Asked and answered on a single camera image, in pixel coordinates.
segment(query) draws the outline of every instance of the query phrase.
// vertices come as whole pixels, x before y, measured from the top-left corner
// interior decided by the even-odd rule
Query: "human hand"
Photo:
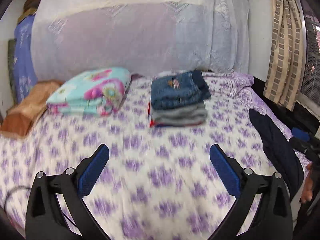
[[[301,195],[301,203],[305,203],[307,201],[311,201],[312,199],[312,186],[313,186],[313,181],[311,179],[311,173],[312,173],[312,163],[309,163],[306,166],[307,170],[309,171],[306,181],[304,183],[302,195]]]

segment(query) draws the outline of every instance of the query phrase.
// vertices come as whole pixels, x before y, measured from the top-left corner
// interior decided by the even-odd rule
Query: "gray folded cloth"
[[[203,123],[208,112],[204,102],[170,110],[154,110],[150,106],[150,115],[156,124],[188,126]]]

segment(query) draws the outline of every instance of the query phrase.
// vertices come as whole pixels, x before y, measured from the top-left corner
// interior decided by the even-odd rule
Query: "purple floral bed sheet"
[[[200,126],[149,128],[151,79],[139,78],[112,116],[45,114],[25,141],[1,137],[0,204],[15,186],[31,186],[38,171],[62,173],[104,143],[110,159],[84,201],[112,239],[207,239],[235,200],[210,163],[210,146],[218,143],[243,167],[271,175],[275,168],[248,110],[269,115],[287,139],[292,135],[250,88],[252,76],[205,73],[204,78],[212,98],[205,102],[208,120]],[[308,161],[297,155],[305,169]],[[59,201],[71,217],[63,197]],[[23,228],[27,202],[28,192],[20,190],[7,204],[8,214]],[[248,229],[258,202],[259,197],[240,232]]]

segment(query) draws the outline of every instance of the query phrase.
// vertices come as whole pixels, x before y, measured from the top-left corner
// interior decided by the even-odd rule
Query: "black cable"
[[[8,203],[9,198],[11,197],[11,195],[12,195],[13,193],[15,193],[16,191],[18,191],[18,190],[20,190],[20,189],[31,190],[31,187],[20,185],[20,186],[14,187],[13,189],[11,189],[11,190],[7,193],[7,195],[6,195],[5,199],[4,199],[4,205],[3,205],[3,210],[4,210],[4,213],[5,213],[6,215],[8,215],[6,208],[7,208],[7,203]],[[62,212],[62,214],[64,215],[64,217],[65,217],[66,219],[69,220],[69,222],[70,222],[71,224],[73,224],[73,225],[77,228],[76,224],[75,224],[64,212]]]

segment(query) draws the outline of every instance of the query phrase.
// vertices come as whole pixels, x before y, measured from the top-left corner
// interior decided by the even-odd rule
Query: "metal mesh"
[[[320,105],[320,22],[305,0],[301,0],[306,24],[307,58],[301,93]]]

